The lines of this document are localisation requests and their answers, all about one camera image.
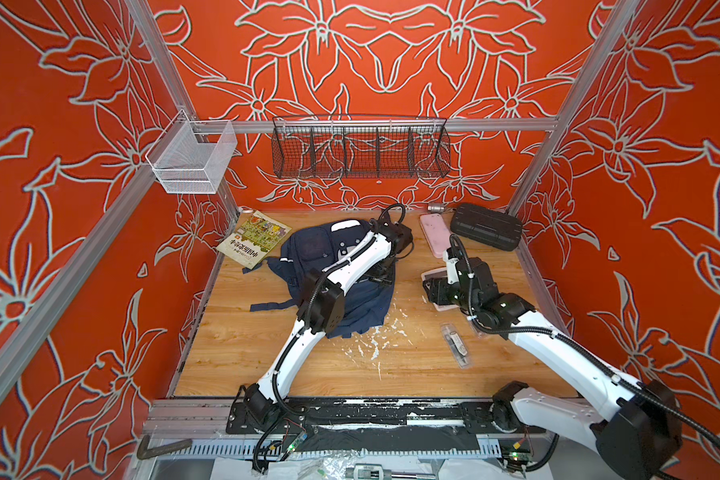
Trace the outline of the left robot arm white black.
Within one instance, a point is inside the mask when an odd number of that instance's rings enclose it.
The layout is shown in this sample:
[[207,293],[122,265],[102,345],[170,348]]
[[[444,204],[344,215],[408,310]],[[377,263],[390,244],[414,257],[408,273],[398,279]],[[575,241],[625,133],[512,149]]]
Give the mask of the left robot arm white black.
[[254,312],[295,307],[296,319],[266,373],[243,388],[242,403],[260,427],[299,410],[286,404],[293,380],[324,338],[349,338],[383,324],[394,294],[396,265],[413,250],[402,218],[384,208],[369,220],[346,219],[293,233],[270,270],[287,284],[290,300],[252,305]]

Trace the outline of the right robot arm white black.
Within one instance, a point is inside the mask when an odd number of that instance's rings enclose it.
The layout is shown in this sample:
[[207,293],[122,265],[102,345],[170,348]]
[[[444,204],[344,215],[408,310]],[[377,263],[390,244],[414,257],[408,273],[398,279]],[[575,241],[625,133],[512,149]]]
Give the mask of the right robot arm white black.
[[684,426],[720,452],[720,437],[680,411],[669,387],[616,369],[524,298],[500,292],[489,266],[469,256],[457,235],[450,235],[443,260],[445,276],[422,283],[431,303],[458,307],[476,330],[521,347],[582,397],[545,397],[513,381],[493,397],[492,418],[498,429],[546,429],[596,452],[623,479],[667,478],[663,467],[680,450]]

